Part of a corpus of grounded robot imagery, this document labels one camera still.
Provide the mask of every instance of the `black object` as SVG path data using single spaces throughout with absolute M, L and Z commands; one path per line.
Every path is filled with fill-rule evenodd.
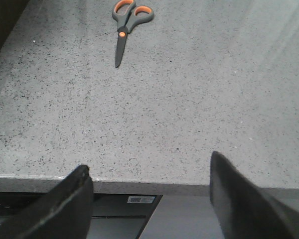
M 0 0 L 0 49 L 29 0 Z
M 0 225 L 0 239 L 85 239 L 92 216 L 93 183 L 86 165 Z
M 218 152 L 211 157 L 210 200 L 226 239 L 299 239 L 299 212 L 252 184 Z

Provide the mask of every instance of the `barcode label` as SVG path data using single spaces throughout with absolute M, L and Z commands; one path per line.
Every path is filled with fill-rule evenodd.
M 128 203 L 153 203 L 155 197 L 129 196 Z

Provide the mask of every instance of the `granite countertop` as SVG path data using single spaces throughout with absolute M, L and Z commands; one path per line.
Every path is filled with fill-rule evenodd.
M 0 52 L 0 191 L 87 164 L 95 192 L 201 195 L 212 151 L 299 189 L 299 0 L 140 0 L 114 67 L 115 0 L 31 0 Z

